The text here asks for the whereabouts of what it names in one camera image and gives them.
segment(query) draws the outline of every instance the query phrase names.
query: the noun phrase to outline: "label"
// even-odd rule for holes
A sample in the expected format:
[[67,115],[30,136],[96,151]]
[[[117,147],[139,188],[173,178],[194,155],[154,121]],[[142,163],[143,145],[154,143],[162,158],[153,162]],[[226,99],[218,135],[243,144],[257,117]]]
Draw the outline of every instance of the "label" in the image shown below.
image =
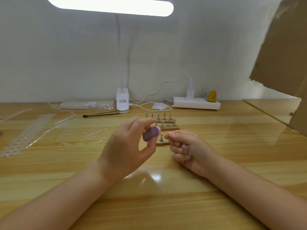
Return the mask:
[[96,105],[96,102],[86,102],[85,105],[86,106],[90,106],[90,105],[94,106],[94,105]]

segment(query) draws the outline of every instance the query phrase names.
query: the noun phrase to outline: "purple nail buffer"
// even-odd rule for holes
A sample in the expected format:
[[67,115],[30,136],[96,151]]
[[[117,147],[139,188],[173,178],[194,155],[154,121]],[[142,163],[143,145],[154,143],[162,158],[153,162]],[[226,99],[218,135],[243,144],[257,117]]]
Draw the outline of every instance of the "purple nail buffer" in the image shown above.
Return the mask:
[[151,138],[158,136],[161,132],[161,129],[159,127],[151,127],[149,130],[147,130],[144,134],[143,134],[143,140],[145,142],[150,141]]

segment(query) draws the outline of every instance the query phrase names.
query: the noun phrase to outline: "power outlet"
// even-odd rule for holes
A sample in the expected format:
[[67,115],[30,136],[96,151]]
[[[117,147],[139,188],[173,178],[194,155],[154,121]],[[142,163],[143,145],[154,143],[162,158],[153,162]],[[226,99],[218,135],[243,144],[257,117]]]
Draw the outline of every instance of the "power outlet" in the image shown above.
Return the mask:
[[221,108],[220,102],[208,102],[204,98],[195,97],[193,100],[188,100],[186,97],[174,97],[174,104],[172,107],[181,108],[196,108],[196,109],[209,109],[219,110]]

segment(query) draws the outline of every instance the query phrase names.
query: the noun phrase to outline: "hand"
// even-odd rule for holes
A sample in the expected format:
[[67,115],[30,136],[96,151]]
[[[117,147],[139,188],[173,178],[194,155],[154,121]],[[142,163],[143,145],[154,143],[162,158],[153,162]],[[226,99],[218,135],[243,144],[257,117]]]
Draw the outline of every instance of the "hand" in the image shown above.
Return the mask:
[[144,130],[155,122],[154,118],[134,117],[111,135],[97,161],[99,170],[111,185],[137,170],[156,151],[157,137],[143,150],[138,149]]
[[188,131],[172,131],[165,139],[171,140],[170,149],[174,152],[175,161],[197,175],[207,178],[210,167],[220,157],[204,139]]

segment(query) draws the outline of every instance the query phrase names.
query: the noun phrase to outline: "cardboard box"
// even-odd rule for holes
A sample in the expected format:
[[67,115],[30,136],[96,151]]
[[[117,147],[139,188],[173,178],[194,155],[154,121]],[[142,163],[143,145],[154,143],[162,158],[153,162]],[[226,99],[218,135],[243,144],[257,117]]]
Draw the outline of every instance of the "cardboard box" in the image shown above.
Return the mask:
[[307,0],[283,0],[250,79],[302,99],[289,127],[307,136]]

